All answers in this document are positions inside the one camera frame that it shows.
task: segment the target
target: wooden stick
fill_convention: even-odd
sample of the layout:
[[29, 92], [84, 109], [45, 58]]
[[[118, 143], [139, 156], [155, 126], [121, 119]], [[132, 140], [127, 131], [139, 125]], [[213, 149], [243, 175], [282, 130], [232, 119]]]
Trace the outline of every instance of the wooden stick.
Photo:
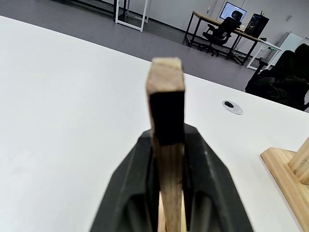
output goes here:
[[166, 228], [181, 231], [184, 82], [178, 58], [154, 58], [146, 84]]
[[[182, 196], [182, 218], [181, 218], [181, 232], [187, 232], [187, 224], [185, 220], [185, 210], [184, 210], [184, 197]], [[165, 216], [164, 216], [164, 208], [162, 202], [162, 195], [160, 192], [159, 197], [159, 217], [158, 217], [158, 232], [166, 232], [166, 225], [165, 225]]]
[[301, 183], [309, 185], [309, 138], [290, 160], [289, 166]]

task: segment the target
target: wooden block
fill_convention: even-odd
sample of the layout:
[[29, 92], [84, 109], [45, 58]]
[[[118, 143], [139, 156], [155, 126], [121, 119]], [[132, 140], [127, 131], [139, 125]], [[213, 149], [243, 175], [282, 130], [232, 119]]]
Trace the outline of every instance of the wooden block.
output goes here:
[[291, 159], [289, 166], [303, 184], [309, 185], [309, 138]]
[[261, 154], [304, 232], [309, 232], [309, 186], [293, 173], [289, 161], [296, 152], [269, 148]]
[[[162, 202], [162, 195], [160, 192], [159, 197], [159, 217], [158, 217], [158, 232], [166, 232], [164, 208]], [[181, 217], [181, 232], [187, 232], [187, 225], [185, 220], [185, 210], [184, 210], [184, 197], [182, 196], [182, 217]]]
[[154, 58], [146, 84], [156, 159], [168, 232], [181, 231], [184, 155], [184, 82], [178, 58]]

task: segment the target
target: monitor screen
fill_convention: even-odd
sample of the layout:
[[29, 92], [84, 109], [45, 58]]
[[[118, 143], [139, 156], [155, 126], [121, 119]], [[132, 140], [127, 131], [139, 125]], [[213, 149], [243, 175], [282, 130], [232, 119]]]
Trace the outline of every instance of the monitor screen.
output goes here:
[[225, 4], [225, 7], [223, 8], [223, 10], [222, 10], [222, 12], [221, 12], [220, 18], [225, 19], [226, 17], [231, 17], [231, 16], [232, 16], [232, 13], [233, 13], [234, 11], [239, 11], [239, 12], [242, 13], [242, 17], [241, 17], [241, 20], [240, 20], [240, 21], [243, 20], [244, 16], [245, 16], [246, 13], [247, 13], [247, 11], [245, 11], [245, 10], [243, 10], [243, 9], [241, 9], [241, 8], [239, 8], [239, 7], [235, 6], [235, 5], [233, 5], [233, 4], [229, 3], [229, 2], [227, 2], [227, 3]]

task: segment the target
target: office chair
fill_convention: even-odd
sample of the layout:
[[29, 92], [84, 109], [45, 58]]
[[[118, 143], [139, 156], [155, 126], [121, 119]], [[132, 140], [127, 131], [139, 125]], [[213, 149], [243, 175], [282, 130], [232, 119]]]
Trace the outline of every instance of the office chair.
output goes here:
[[249, 80], [245, 90], [255, 96], [278, 102], [298, 110], [306, 110], [305, 95], [309, 90], [309, 46], [301, 44], [295, 52], [284, 51], [271, 70], [259, 59], [259, 67]]
[[225, 44], [231, 37], [231, 33], [241, 25], [241, 17], [241, 12], [234, 11], [232, 17], [227, 17], [217, 29], [213, 25], [208, 24], [209, 28], [206, 32], [203, 32], [203, 36], [210, 42], [210, 45], [199, 45], [197, 49], [202, 51], [205, 47], [208, 47], [207, 53], [212, 51], [211, 56], [213, 57], [216, 51], [217, 56], [219, 56], [220, 51], [213, 48], [212, 45], [216, 44], [222, 46]]

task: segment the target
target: white tabletop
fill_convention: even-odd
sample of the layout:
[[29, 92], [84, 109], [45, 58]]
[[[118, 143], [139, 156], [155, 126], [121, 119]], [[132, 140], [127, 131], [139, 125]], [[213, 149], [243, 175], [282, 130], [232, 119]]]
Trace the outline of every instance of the white tabletop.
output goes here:
[[[0, 28], [0, 231], [85, 232], [150, 127], [150, 62], [4, 17]], [[259, 155], [297, 150], [309, 114], [190, 75], [185, 83], [185, 122], [229, 168], [254, 231], [301, 231]]]

